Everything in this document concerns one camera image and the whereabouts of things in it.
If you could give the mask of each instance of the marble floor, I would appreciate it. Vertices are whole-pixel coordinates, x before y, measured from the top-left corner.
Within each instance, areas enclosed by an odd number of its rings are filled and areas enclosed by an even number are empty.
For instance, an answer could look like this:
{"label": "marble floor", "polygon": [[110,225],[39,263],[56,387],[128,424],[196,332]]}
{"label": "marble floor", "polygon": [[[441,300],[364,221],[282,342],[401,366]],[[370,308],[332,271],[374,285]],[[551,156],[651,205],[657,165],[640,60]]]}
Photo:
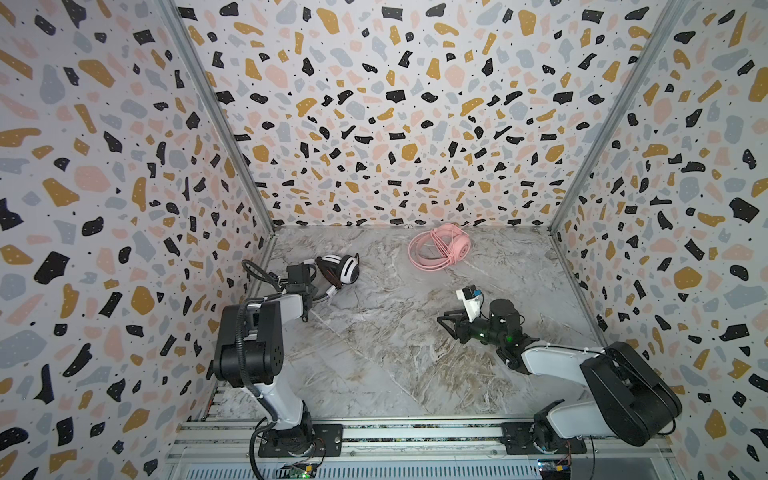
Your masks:
{"label": "marble floor", "polygon": [[[510,299],[531,336],[573,346],[596,345],[587,319],[545,231],[471,227],[465,261],[436,273],[417,270],[407,247],[419,229],[291,227],[279,230],[269,270],[324,253],[359,253],[360,278],[310,321],[283,326],[281,379],[315,417],[530,415],[584,389],[549,376],[507,369],[495,347],[461,345],[435,321],[462,308],[455,290],[475,284],[488,303]],[[220,389],[216,419],[260,418],[239,389]]]}

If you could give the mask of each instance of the cable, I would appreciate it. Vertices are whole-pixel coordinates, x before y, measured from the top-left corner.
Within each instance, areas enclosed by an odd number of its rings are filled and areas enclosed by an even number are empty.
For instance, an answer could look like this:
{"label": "cable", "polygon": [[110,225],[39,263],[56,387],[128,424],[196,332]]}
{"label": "cable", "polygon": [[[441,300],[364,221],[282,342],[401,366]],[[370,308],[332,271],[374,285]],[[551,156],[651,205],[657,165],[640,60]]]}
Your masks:
{"label": "cable", "polygon": [[280,282],[278,281],[278,279],[275,278],[271,273],[268,273],[267,271],[265,271],[265,269],[261,268],[260,266],[256,265],[254,262],[250,260],[243,260],[242,262],[240,262],[240,264],[243,266],[243,270],[245,270],[249,276],[252,276],[256,280],[267,282],[278,293],[282,291],[282,289],[280,288]]}
{"label": "cable", "polygon": [[[523,351],[521,352],[521,355],[522,355],[523,353],[527,352],[527,351],[528,351],[528,350],[530,350],[530,349],[538,348],[538,347],[540,347],[540,346],[541,346],[541,345],[534,345],[534,346],[529,346],[527,349],[525,349],[525,350],[523,350]],[[610,355],[606,355],[606,354],[605,354],[605,353],[603,353],[603,352],[595,352],[594,350],[587,350],[587,349],[577,349],[577,348],[574,348],[574,347],[571,347],[571,346],[563,346],[563,345],[553,345],[553,347],[557,347],[557,348],[559,348],[559,349],[573,350],[573,351],[575,351],[575,352],[581,352],[581,353],[594,353],[595,355],[602,355],[602,356],[604,356],[605,358],[607,358],[608,360],[610,360],[611,362],[616,362],[616,363],[618,363],[618,364],[619,364],[619,366],[623,366],[623,367],[624,367],[624,369],[625,369],[625,370],[626,370],[628,373],[630,373],[630,374],[631,374],[631,375],[632,375],[632,376],[633,376],[633,377],[634,377],[636,380],[638,380],[640,383],[642,383],[642,384],[643,384],[643,385],[644,385],[644,386],[645,386],[647,389],[649,389],[649,390],[650,390],[650,391],[651,391],[651,392],[652,392],[652,393],[653,393],[653,394],[656,396],[656,398],[658,398],[658,399],[659,399],[659,401],[661,402],[661,405],[663,405],[663,406],[664,406],[664,408],[667,410],[667,413],[669,413],[669,414],[670,414],[670,417],[672,417],[672,429],[671,429],[669,432],[657,432],[657,434],[656,434],[656,435],[671,435],[672,433],[674,433],[674,431],[675,431],[675,430],[677,430],[677,421],[675,420],[675,417],[676,417],[676,416],[675,416],[675,415],[672,413],[672,409],[671,409],[671,408],[670,408],[670,407],[667,405],[667,403],[664,401],[664,399],[662,399],[662,398],[661,398],[661,395],[659,395],[659,394],[658,394],[658,392],[657,392],[656,390],[654,390],[654,388],[653,388],[652,386],[650,386],[650,385],[648,384],[648,382],[646,382],[646,381],[645,381],[645,379],[643,379],[642,377],[640,377],[640,376],[639,376],[639,375],[638,375],[638,374],[637,374],[637,373],[636,373],[636,372],[635,372],[635,371],[634,371],[634,370],[631,368],[631,366],[629,366],[629,365],[625,365],[624,363],[622,363],[622,362],[619,362],[618,360],[615,360],[615,359],[611,358],[611,356],[610,356]]]}
{"label": "cable", "polygon": [[590,436],[589,441],[592,444],[592,473],[589,474],[589,480],[592,480],[592,478],[594,477],[594,439]]}
{"label": "cable", "polygon": [[248,459],[250,460],[250,469],[253,471],[253,474],[258,480],[264,480],[264,477],[261,475],[261,472],[259,472],[258,465],[256,465],[256,439],[259,438],[258,435],[260,433],[263,433],[271,428],[269,425],[267,425],[264,430],[259,430],[259,427],[265,421],[266,417],[259,420],[259,422],[256,424],[256,427],[253,429],[253,433],[250,436],[250,442],[248,443]]}

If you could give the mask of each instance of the headphones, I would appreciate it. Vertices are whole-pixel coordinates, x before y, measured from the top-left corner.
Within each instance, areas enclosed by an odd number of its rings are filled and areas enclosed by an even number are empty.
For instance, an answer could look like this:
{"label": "headphones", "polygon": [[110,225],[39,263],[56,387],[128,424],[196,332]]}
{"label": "headphones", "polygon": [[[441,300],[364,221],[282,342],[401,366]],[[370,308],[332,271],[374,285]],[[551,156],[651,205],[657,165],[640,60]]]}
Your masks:
{"label": "headphones", "polygon": [[306,265],[314,265],[325,277],[331,286],[326,290],[325,296],[331,297],[344,285],[355,283],[360,276],[360,254],[352,255],[325,255],[315,259],[304,260]]}
{"label": "headphones", "polygon": [[[419,254],[430,240],[440,252],[439,258],[425,258]],[[419,270],[436,272],[464,260],[471,246],[469,235],[464,230],[453,223],[444,223],[434,230],[413,237],[408,245],[408,258]]]}

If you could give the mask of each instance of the patterned wall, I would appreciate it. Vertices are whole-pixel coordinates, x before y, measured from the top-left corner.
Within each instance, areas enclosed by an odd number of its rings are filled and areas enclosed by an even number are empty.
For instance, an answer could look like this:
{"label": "patterned wall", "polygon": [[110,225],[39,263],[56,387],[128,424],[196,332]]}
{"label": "patterned wall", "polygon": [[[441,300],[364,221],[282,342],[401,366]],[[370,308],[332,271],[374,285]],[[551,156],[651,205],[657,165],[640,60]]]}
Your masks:
{"label": "patterned wall", "polygon": [[153,4],[0,15],[0,477],[157,478],[262,233]]}
{"label": "patterned wall", "polygon": [[768,478],[768,2],[691,2],[557,238],[683,402],[690,478]]}
{"label": "patterned wall", "polygon": [[177,4],[275,223],[542,225],[665,3]]}

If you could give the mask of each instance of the pink headphones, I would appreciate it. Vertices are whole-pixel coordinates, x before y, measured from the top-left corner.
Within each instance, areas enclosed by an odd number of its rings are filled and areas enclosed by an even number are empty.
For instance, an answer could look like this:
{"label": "pink headphones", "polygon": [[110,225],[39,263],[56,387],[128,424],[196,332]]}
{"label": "pink headphones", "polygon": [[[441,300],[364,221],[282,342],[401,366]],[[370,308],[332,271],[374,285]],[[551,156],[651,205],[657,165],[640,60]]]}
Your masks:
{"label": "pink headphones", "polygon": [[[419,254],[430,240],[439,250],[440,258],[425,258]],[[471,246],[469,235],[464,230],[453,223],[444,223],[434,230],[416,235],[408,245],[408,258],[419,270],[436,272],[464,260]]]}

